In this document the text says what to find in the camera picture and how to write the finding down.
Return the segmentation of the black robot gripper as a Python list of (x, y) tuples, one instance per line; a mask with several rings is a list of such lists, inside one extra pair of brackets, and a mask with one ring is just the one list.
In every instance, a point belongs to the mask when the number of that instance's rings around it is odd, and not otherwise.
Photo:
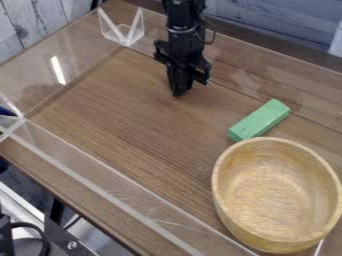
[(154, 58), (167, 67), (176, 97), (188, 93), (194, 81), (204, 85), (209, 83), (212, 64), (204, 57), (205, 39), (205, 28), (197, 26), (190, 31), (172, 31), (167, 40), (154, 41)]

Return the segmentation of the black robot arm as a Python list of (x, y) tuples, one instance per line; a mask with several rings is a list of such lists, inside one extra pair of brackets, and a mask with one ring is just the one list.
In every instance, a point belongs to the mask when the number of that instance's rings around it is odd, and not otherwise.
[(155, 40), (154, 59), (166, 65), (170, 89), (181, 97), (194, 82), (209, 83), (212, 64), (204, 57), (206, 0), (162, 0), (169, 40)]

